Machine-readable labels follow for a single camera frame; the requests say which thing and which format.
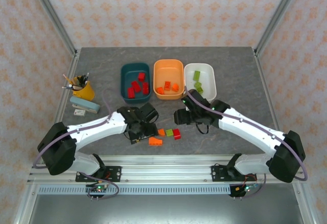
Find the green block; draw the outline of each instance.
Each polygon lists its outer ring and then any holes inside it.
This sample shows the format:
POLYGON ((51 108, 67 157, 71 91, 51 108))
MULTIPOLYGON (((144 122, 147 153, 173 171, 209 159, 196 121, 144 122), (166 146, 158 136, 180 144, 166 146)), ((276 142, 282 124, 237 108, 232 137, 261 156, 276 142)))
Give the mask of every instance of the green block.
POLYGON ((197 81, 195 84, 194 84, 194 87, 197 89, 197 88, 200 88, 202 86, 202 84, 197 81))
POLYGON ((193 80, 194 81, 199 81, 199 78, 200 78, 200 71, 195 71, 194 76, 193 76, 193 80))
POLYGON ((166 135, 173 136, 174 135, 173 130, 172 129, 166 130, 166 135))
POLYGON ((202 94, 203 93, 203 90, 202 90, 201 87, 197 88, 196 90, 198 91, 199 94, 202 94))

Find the orange bowl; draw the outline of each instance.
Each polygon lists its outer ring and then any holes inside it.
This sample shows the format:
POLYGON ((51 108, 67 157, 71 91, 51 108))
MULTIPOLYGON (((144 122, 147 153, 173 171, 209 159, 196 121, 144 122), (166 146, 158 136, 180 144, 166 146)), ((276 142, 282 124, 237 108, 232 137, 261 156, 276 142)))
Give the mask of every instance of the orange bowl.
POLYGON ((153 68, 153 91, 159 99, 176 100, 184 93, 184 67, 181 61, 176 59, 162 59, 154 63, 153 68), (177 92, 170 89, 164 94, 159 94, 157 88, 165 87, 165 81, 169 81, 171 87, 174 84, 179 86, 177 92))

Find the yellow pencil holder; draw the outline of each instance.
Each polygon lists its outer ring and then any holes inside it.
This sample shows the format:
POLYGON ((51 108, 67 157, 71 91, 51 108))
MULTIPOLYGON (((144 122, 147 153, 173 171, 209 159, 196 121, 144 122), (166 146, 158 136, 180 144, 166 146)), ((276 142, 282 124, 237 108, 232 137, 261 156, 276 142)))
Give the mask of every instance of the yellow pencil holder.
POLYGON ((87 81, 85 87, 81 90, 73 90, 73 96, 81 99, 92 101, 95 97, 94 90, 91 87, 90 81, 87 81))

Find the white bowl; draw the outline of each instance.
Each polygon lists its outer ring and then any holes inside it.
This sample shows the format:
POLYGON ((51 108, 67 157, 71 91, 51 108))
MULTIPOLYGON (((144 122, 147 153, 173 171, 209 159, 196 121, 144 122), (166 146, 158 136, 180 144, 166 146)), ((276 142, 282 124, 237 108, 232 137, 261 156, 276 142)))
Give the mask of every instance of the white bowl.
POLYGON ((212 102, 217 95, 215 73, 213 67, 206 63, 190 63, 184 67, 184 82, 188 90, 195 89, 194 72, 200 71, 199 82, 202 84, 202 97, 212 102))

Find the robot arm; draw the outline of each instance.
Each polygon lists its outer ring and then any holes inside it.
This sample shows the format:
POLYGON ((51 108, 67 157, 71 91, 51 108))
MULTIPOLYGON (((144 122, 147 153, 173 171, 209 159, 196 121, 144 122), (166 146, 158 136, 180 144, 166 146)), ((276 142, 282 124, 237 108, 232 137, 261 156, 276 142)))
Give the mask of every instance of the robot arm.
POLYGON ((215 100, 210 104, 196 90, 192 89, 189 93, 201 105, 218 111, 225 116, 201 108, 186 94, 182 97, 182 101, 189 110, 179 109, 174 113, 176 124, 190 125, 203 123, 207 126, 214 126, 244 138, 265 152, 265 154, 260 155, 235 154, 226 166, 226 172, 232 180, 238 181, 249 173, 269 172, 284 182, 291 182, 294 179, 300 164, 291 152, 275 138, 278 137, 287 143, 303 161, 306 156, 301 139, 297 133, 290 131, 288 134, 285 134, 281 131, 273 130, 245 117, 220 100, 215 100), (237 117, 238 120, 229 117, 229 115, 237 117), (273 136, 268 136, 260 128, 269 131, 273 136))
POLYGON ((78 150, 101 138, 127 132, 132 144, 158 134, 155 123, 158 113, 150 103, 141 108, 121 107, 109 116, 81 125, 64 126, 62 122, 54 124, 38 146, 42 151, 59 136, 65 136, 44 152, 42 158, 51 175, 58 175, 66 170, 75 170, 102 179, 105 165, 96 154, 86 155, 78 150))

